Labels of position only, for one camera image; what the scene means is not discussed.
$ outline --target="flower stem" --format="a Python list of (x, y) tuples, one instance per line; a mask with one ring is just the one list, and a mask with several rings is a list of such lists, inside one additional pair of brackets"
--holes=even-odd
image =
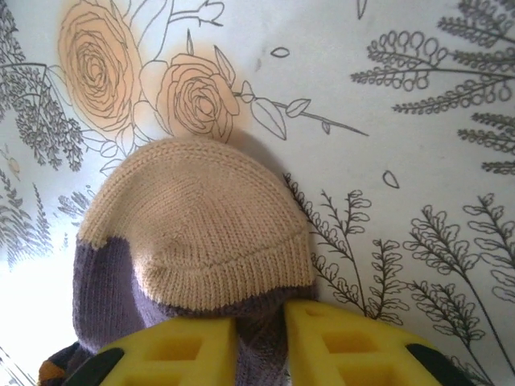
[[(233, 95), (236, 98), (238, 98), (238, 97), (241, 98), (241, 92), (234, 92)], [(285, 105), (284, 103), (274, 102), (274, 101), (270, 101), (270, 102), (272, 103), (272, 105), (274, 105), (278, 109), (286, 110), (288, 108), (288, 105)], [(367, 133), (364, 133), (364, 132), (362, 132), (362, 131), (360, 131), (358, 129), (355, 129), (355, 128), (349, 126), (349, 125), (345, 125), (344, 123), (339, 123), (337, 121), (333, 121), (331, 119), (327, 119), (327, 118), (321, 117), (320, 115), (315, 115), (315, 114), (306, 113), (306, 112), (302, 111), (299, 114), (299, 116), (300, 117), (307, 117), (307, 118), (315, 119), (315, 120), (317, 120), (317, 121), (319, 121), (321, 123), (325, 123), (327, 125), (332, 125), (332, 126), (340, 127), (341, 129), (346, 129), (346, 130), (352, 131), (353, 133), (358, 133), (358, 134), (364, 135), (366, 137), (369, 136)]]
[(463, 275), (462, 278), (467, 282), (468, 286), (470, 287), (472, 293), (476, 297), (477, 303), (480, 305), (481, 310), (483, 311), (484, 316), (486, 317), (487, 323), (490, 326), (490, 329), (492, 330), (493, 336), (495, 337), (497, 341), (497, 345), (502, 351), (502, 355), (506, 359), (506, 363), (508, 364), (510, 370), (512, 371), (512, 374), (515, 376), (515, 367), (513, 366), (512, 361), (509, 359), (508, 353), (506, 352), (505, 346), (502, 344), (501, 338), (497, 334), (497, 330), (493, 325), (492, 320), (490, 319), (490, 316), (488, 315), (488, 312), (486, 308), (484, 307), (483, 302), (481, 301), (481, 298), (479, 294), (476, 292), (476, 289), (474, 288), (474, 285), (471, 283), (471, 281), (468, 279), (466, 275)]
[(344, 228), (344, 223), (341, 220), (341, 218), (338, 216), (338, 211), (332, 204), (332, 198), (329, 197), (329, 195), (322, 191), (322, 196), (327, 200), (327, 204), (324, 204), (325, 207), (329, 207), (332, 211), (332, 214), (330, 215), (335, 221), (336, 221), (336, 227), (341, 230), (342, 235), (344, 237), (345, 244), (347, 245), (348, 253), (345, 253), (346, 257), (352, 262), (352, 266), (354, 268), (354, 273), (356, 274), (356, 280), (357, 280), (357, 286), (360, 291), (360, 297), (361, 297), (361, 309), (363, 310), (363, 315), (368, 316), (365, 308), (365, 296), (363, 294), (363, 285), (361, 284), (361, 277), (360, 277), (360, 271), (357, 268), (356, 259), (354, 258), (354, 254), (352, 253), (352, 247), (350, 243), (348, 242), (348, 225), (350, 223), (350, 215), (351, 215), (351, 199), (350, 194), (347, 195), (347, 201), (348, 201), (348, 219), (346, 222), (346, 226)]

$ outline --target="leaf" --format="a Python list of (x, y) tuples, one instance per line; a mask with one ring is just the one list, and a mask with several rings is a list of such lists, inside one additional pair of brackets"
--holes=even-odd
[(515, 269), (515, 263), (508, 258), (492, 255), (490, 253), (481, 253), (480, 257), (485, 263), (493, 267)]
[(515, 72), (515, 55), (512, 47), (496, 52), (467, 52), (456, 50), (452, 59), (459, 64), (483, 72)]
[(418, 247), (420, 247), (420, 243), (418, 241), (405, 241), (402, 243), (402, 247), (408, 251), (416, 251)]
[(384, 244), (383, 244), (383, 249), (385, 251), (391, 251), (392, 249), (397, 249), (399, 248), (401, 245), (397, 242), (397, 241), (394, 241), (394, 240), (387, 240)]
[(287, 56), (290, 56), (290, 50), (286, 47), (276, 47), (272, 52), (270, 53), (274, 58), (283, 59)]
[(481, 169), (495, 175), (515, 175), (515, 161), (483, 162)]
[(498, 129), (510, 137), (515, 137), (515, 117), (491, 113), (474, 113), (472, 114), (472, 120)]
[(505, 207), (502, 205), (498, 207), (494, 207), (490, 210), (490, 213), (492, 214), (492, 218), (494, 220), (500, 220), (502, 216), (504, 215)]
[(470, 333), (470, 340), (481, 340), (486, 333), (483, 330), (473, 330)]
[(60, 66), (50, 66), (47, 68), (48, 77), (54, 86), (54, 90), (59, 95), (59, 98), (68, 106), (72, 106), (72, 100), (68, 94), (66, 87), (66, 75)]
[(478, 221), (469, 221), (468, 227), (470, 229), (474, 229), (475, 231), (486, 233), (492, 235), (497, 232), (497, 228), (489, 223), (478, 222)]
[(472, 205), (465, 205), (463, 207), (463, 211), (471, 216), (479, 216), (484, 213), (484, 209), (482, 207), (473, 207)]
[(395, 324), (397, 326), (402, 326), (404, 323), (402, 322), (399, 315), (393, 313), (393, 312), (381, 312), (381, 315), (379, 316), (379, 319), (383, 322)]
[(352, 227), (349, 227), (347, 229), (347, 233), (349, 235), (356, 235), (360, 233), (365, 233), (365, 228), (359, 226), (359, 225), (353, 225)]
[(217, 22), (217, 19), (224, 13), (224, 9), (225, 5), (223, 2), (211, 2), (211, 0), (205, 0), (197, 11), (199, 27), (202, 26), (202, 23), (209, 23), (216, 27), (222, 27), (223, 25)]
[(215, 56), (222, 76), (227, 80), (229, 87), (232, 87), (234, 80), (236, 79), (236, 73), (234, 72), (233, 66), (217, 46), (215, 46)]
[[(442, 60), (447, 57), (448, 50), (439, 46), (436, 38), (427, 38), (422, 32), (391, 30), (382, 34), (379, 39), (373, 40), (367, 47), (369, 59), (383, 64), (383, 68), (374, 68), (371, 72), (353, 74), (352, 77), (371, 75), (371, 73), (383, 73), (386, 75), (381, 79), (385, 86), (392, 85), (399, 88), (406, 84), (406, 91), (413, 88), (426, 88), (428, 72), (421, 70), (437, 68)], [(417, 70), (414, 73), (407, 73), (406, 70)]]
[(357, 199), (352, 200), (351, 206), (355, 209), (361, 209), (363, 207), (371, 207), (372, 201), (370, 201), (369, 199), (357, 198)]
[(506, 302), (515, 303), (515, 291), (502, 287), (493, 287), (493, 294), (496, 295), (500, 300)]
[(104, 142), (107, 141), (107, 139), (102, 134), (95, 130), (85, 130), (82, 132), (82, 136), (86, 145), (95, 151), (100, 151)]
[(340, 270), (340, 267), (337, 263), (331, 263), (328, 267), (325, 268), (323, 271), (323, 274), (329, 281), (333, 281), (336, 279), (336, 276), (338, 276), (338, 271)]
[(365, 14), (365, 10), (367, 9), (367, 1), (368, 0), (356, 0), (357, 19), (358, 20), (361, 20), (361, 18)]
[(120, 149), (122, 149), (122, 153), (127, 156), (134, 150), (134, 128), (133, 127), (125, 127), (120, 130), (116, 136), (116, 144)]
[(495, 31), (480, 29), (476, 26), (476, 21), (469, 18), (441, 18), (438, 22), (438, 28), (486, 48), (492, 47), (501, 37)]
[(492, 269), (490, 273), (500, 284), (515, 288), (515, 276), (508, 275), (498, 269)]
[(154, 60), (161, 53), (173, 5), (174, 0), (144, 0), (130, 19), (129, 27), (133, 32), (134, 42), (139, 51), (145, 54), (143, 63)]
[(254, 119), (277, 138), (286, 140), (286, 125), (279, 109), (266, 98), (256, 98), (250, 105)]
[(505, 235), (507, 239), (513, 236), (513, 230), (515, 230), (515, 221), (506, 221), (501, 225), (501, 233)]
[(393, 189), (400, 188), (397, 177), (395, 177), (395, 175), (390, 170), (387, 170), (385, 173), (383, 173), (383, 182)]
[(473, 269), (477, 262), (480, 260), (479, 255), (467, 255), (463, 259), (461, 259), (460, 266), (461, 269), (466, 272), (469, 269)]
[(100, 154), (104, 158), (112, 158), (118, 152), (118, 146), (114, 141), (106, 141), (102, 144), (100, 148)]
[(243, 82), (243, 85), (241, 86), (241, 99), (245, 103), (250, 103), (254, 99), (256, 99), (256, 96), (254, 95), (254, 92), (252, 91), (252, 87), (250, 86), (250, 83), (246, 80)]
[(495, 240), (483, 239), (481, 237), (477, 237), (474, 239), (474, 242), (476, 243), (476, 245), (478, 247), (480, 247), (481, 249), (484, 249), (485, 251), (496, 251), (499, 248), (502, 248), (502, 245), (499, 244)]
[(370, 293), (374, 296), (377, 296), (378, 298), (381, 297), (382, 293), (379, 289), (377, 289), (376, 287), (370, 287)]
[(100, 172), (105, 176), (109, 176), (109, 174), (113, 171), (113, 169), (117, 168), (120, 164), (122, 164), (121, 159), (119, 159), (119, 158), (112, 159), (111, 161), (107, 162), (100, 169)]
[(331, 131), (331, 125), (328, 124), (326, 121), (322, 121), (322, 130), (327, 134), (329, 135), (330, 131)]
[(442, 237), (447, 242), (456, 240), (459, 233), (459, 225), (449, 225), (442, 230)]
[(190, 29), (187, 29), (187, 37), (186, 37), (186, 52), (188, 55), (195, 55), (195, 50), (193, 49), (193, 40), (192, 33)]
[(454, 89), (437, 97), (430, 97), (414, 103), (397, 104), (397, 113), (438, 114), (451, 109), (468, 108), (496, 101), (509, 101), (513, 95), (508, 81), (503, 76), (483, 75), (480, 80), (469, 79)]
[(290, 118), (298, 117), (310, 103), (311, 99), (296, 99), (286, 107), (286, 115)]
[(14, 32), (18, 31), (14, 17), (7, 8), (5, 2), (0, 2), (0, 20), (2, 20), (2, 28), (0, 28), (0, 64), (5, 63), (22, 63), (25, 60), (22, 48), (18, 40), (14, 37)]
[(347, 294), (342, 294), (341, 292), (333, 292), (332, 296), (335, 298), (337, 302), (340, 302), (341, 304), (349, 303), (352, 299), (348, 297)]

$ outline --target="rose drawing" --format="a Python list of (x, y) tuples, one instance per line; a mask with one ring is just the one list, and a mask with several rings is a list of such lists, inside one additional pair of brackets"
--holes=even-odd
[(228, 141), (240, 107), (231, 89), (233, 72), (223, 58), (221, 63), (228, 65), (223, 70), (219, 60), (215, 64), (189, 54), (178, 54), (170, 64), (151, 61), (143, 68), (143, 93), (167, 133)]
[(142, 62), (113, 2), (81, 0), (62, 22), (58, 50), (64, 81), (82, 121), (113, 140), (133, 125)]

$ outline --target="leaf drawing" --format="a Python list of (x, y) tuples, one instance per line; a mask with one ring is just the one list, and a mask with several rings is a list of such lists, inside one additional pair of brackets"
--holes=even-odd
[[(492, 332), (499, 350), (510, 371), (515, 376), (515, 367), (509, 358), (505, 345), (499, 336), (488, 310), (477, 292), (470, 275), (471, 270), (482, 267), (480, 259), (496, 267), (490, 273), (496, 280), (492, 293), (506, 302), (513, 302), (515, 290), (515, 242), (513, 230), (515, 221), (503, 221), (504, 207), (495, 206), (494, 194), (478, 197), (479, 205), (465, 205), (463, 211), (473, 217), (468, 227), (485, 236), (474, 238), (474, 243), (459, 238), (460, 226), (449, 224), (445, 211), (435, 211), (426, 205), (422, 216), (412, 220), (410, 232), (412, 240), (404, 243), (404, 248), (411, 251), (416, 260), (426, 264), (442, 275), (457, 275), (472, 294), (471, 302), (468, 294), (457, 293), (455, 280), (451, 284), (430, 284), (427, 281), (412, 281), (408, 287), (413, 291), (412, 298), (417, 307), (426, 313), (434, 322), (434, 328), (444, 335), (455, 336), (461, 340), (468, 353), (479, 368), (479, 378), (474, 376), (476, 384), (493, 384), (488, 373), (476, 357), (472, 343), (481, 340), (487, 333), (479, 328), (482, 313), (486, 326)], [(474, 248), (479, 252), (469, 252)], [(466, 373), (474, 373), (469, 368)]]
[[(490, 125), (496, 131), (460, 129), (458, 136), (462, 140), (515, 156), (515, 118), (500, 114), (474, 113), (472, 120)], [(497, 175), (515, 175), (515, 158), (513, 161), (483, 162), (482, 169)]]
[(52, 250), (50, 225), (44, 211), (41, 196), (33, 184), (37, 216), (31, 217), (25, 210), (25, 202), (10, 179), (0, 170), (3, 193), (0, 194), (0, 247), (6, 247), (9, 266), (27, 257), (44, 257)]
[(218, 63), (218, 68), (220, 69), (225, 80), (227, 80), (227, 84), (229, 85), (229, 87), (232, 87), (234, 84), (234, 80), (236, 79), (236, 73), (231, 62), (229, 62), (227, 57), (217, 46), (215, 46), (215, 56), (216, 62)]
[(402, 270), (402, 255), (397, 252), (399, 243), (394, 240), (373, 241), (373, 245), (378, 249), (373, 253), (372, 262), (372, 267), (376, 271), (373, 275), (376, 285), (369, 287), (370, 295), (367, 298), (351, 245), (352, 235), (365, 232), (361, 224), (368, 222), (370, 218), (364, 210), (371, 207), (372, 203), (363, 197), (362, 191), (350, 191), (344, 199), (346, 208), (341, 215), (339, 208), (333, 203), (333, 198), (322, 191), (323, 203), (320, 207), (327, 210), (329, 221), (323, 220), (323, 213), (313, 208), (313, 203), (306, 199), (304, 193), (299, 190), (298, 183), (291, 179), (291, 175), (284, 175), (284, 179), (311, 224), (312, 233), (317, 236), (317, 244), (327, 247), (328, 253), (337, 256), (341, 261), (349, 262), (352, 266), (355, 282), (340, 272), (344, 271), (342, 264), (330, 262), (324, 255), (311, 255), (318, 276), (324, 279), (328, 288), (333, 291), (334, 299), (341, 304), (356, 307), (364, 316), (402, 325), (398, 312), (408, 311), (409, 307), (397, 296), (406, 288), (406, 285), (397, 279), (397, 274)]
[(399, 103), (399, 113), (432, 114), (510, 101), (513, 97), (515, 39), (509, 32), (515, 14), (488, 0), (459, 0), (460, 17), (443, 17), (438, 28), (483, 49), (507, 44), (497, 51), (468, 52), (440, 47), (421, 31), (390, 31), (368, 46), (369, 59), (380, 65), (351, 75), (360, 84), (384, 85), (406, 92), (429, 88), (431, 77), (452, 76), (456, 86), (417, 102)]
[(168, 23), (170, 24), (184, 19), (194, 19), (199, 22), (199, 27), (202, 27), (203, 23), (211, 24), (215, 27), (222, 27), (223, 24), (218, 22), (218, 18), (224, 13), (224, 10), (225, 5), (223, 2), (211, 2), (210, 0), (206, 0), (195, 9), (172, 11), (168, 18)]
[(123, 162), (120, 158), (112, 159), (111, 161), (107, 162), (101, 169), (100, 172), (105, 175), (106, 177), (110, 175), (115, 168), (117, 168), (119, 165), (121, 165)]
[(276, 47), (270, 52), (270, 54), (274, 58), (283, 59), (290, 56), (290, 50), (286, 47)]
[(286, 124), (279, 109), (266, 98), (256, 98), (250, 108), (254, 119), (277, 138), (286, 140)]
[(243, 84), (241, 85), (240, 97), (241, 100), (245, 103), (250, 103), (256, 99), (254, 91), (252, 91), (252, 86), (250, 86), (250, 83), (246, 80), (244, 80)]
[(367, 2), (369, 2), (369, 0), (356, 0), (358, 20), (361, 20), (361, 18), (363, 18), (363, 15), (365, 14), (365, 11), (367, 9)]
[(467, 302), (464, 294), (457, 294), (455, 284), (428, 285), (427, 281), (414, 281), (409, 288), (417, 307), (441, 334), (459, 338), (468, 350), (473, 341), (485, 336), (483, 330), (476, 328), (480, 323), (480, 319), (473, 316), (476, 304)]
[(367, 315), (370, 318), (402, 326), (399, 315), (391, 312), (391, 310), (408, 311), (410, 309), (395, 296), (406, 288), (406, 284), (397, 279), (397, 273), (402, 270), (402, 264), (399, 264), (402, 255), (397, 252), (400, 245), (397, 241), (381, 239), (374, 240), (373, 244), (378, 248), (378, 252), (372, 253), (374, 259), (372, 267), (377, 274), (373, 275), (376, 285), (369, 288), (372, 296), (365, 307)]
[(296, 99), (286, 107), (286, 115), (290, 118), (298, 117), (310, 103), (311, 99)]
[(84, 218), (86, 211), (91, 204), (91, 200), (93, 199), (93, 192), (91, 191), (91, 187), (86, 185), (86, 194), (80, 191), (74, 191), (70, 194), (70, 196), (60, 195), (59, 196), (59, 204), (57, 209), (70, 217), (73, 220), (72, 224), (76, 227), (80, 225), (80, 222)]
[(186, 52), (188, 55), (195, 55), (195, 50), (193, 49), (192, 33), (190, 32), (189, 28), (187, 29)]
[(368, 137), (367, 133), (364, 133), (358, 129), (355, 129), (349, 125), (345, 125), (344, 123), (340, 123), (337, 121), (332, 121), (325, 117), (321, 117), (319, 115), (315, 115), (312, 113), (308, 113), (305, 110), (308, 105), (311, 103), (311, 99), (298, 99), (291, 102), (289, 105), (285, 105), (281, 102), (271, 101), (268, 98), (256, 97), (253, 93), (252, 87), (250, 86), (248, 81), (244, 81), (242, 85), (242, 90), (240, 92), (234, 92), (233, 95), (235, 97), (240, 97), (245, 103), (251, 104), (251, 111), (256, 119), (263, 127), (268, 129), (271, 133), (273, 133), (276, 137), (286, 140), (286, 123), (284, 124), (284, 130), (282, 130), (282, 123), (284, 122), (284, 117), (281, 113), (281, 110), (285, 110), (285, 114), (287, 117), (290, 117), (286, 112), (289, 109), (290, 115), (292, 117), (308, 117), (310, 119), (314, 119), (319, 121), (321, 124), (322, 130), (326, 134), (330, 134), (331, 127), (340, 127), (341, 129), (346, 129), (352, 131), (353, 133), (358, 133)]
[(495, 386), (491, 380), (487, 380), (481, 371), (474, 368), (470, 363), (462, 363), (455, 356), (449, 358), (451, 363), (458, 368), (473, 384), (477, 386)]
[(474, 243), (483, 251), (480, 256), (495, 267), (490, 271), (497, 284), (492, 293), (500, 300), (515, 303), (515, 221), (504, 221), (505, 207), (495, 206), (495, 196), (489, 193), (478, 197), (479, 205), (465, 205), (463, 210), (477, 220), (468, 227), (486, 236), (476, 237)]
[(0, 0), (0, 121), (14, 110), (19, 136), (39, 165), (59, 170), (64, 158), (78, 171), (83, 155), (79, 124), (64, 114), (49, 67), (26, 61), (16, 31), (12, 13)]
[(174, 0), (161, 2), (144, 0), (132, 14), (129, 27), (132, 31), (137, 31), (137, 34), (134, 34), (136, 45), (138, 48), (144, 47), (150, 50), (148, 56), (151, 60), (154, 60), (163, 49), (173, 6)]
[(392, 187), (393, 189), (400, 188), (399, 182), (397, 181), (397, 177), (395, 177), (395, 174), (392, 173), (390, 170), (386, 170), (385, 173), (383, 173), (383, 182), (389, 187)]

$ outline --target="knitted sock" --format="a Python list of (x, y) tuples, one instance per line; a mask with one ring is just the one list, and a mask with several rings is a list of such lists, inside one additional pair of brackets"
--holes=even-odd
[(290, 192), (219, 142), (141, 148), (107, 179), (80, 228), (73, 323), (82, 352), (177, 315), (234, 317), (237, 385), (283, 385), (282, 304), (314, 296), (307, 221)]

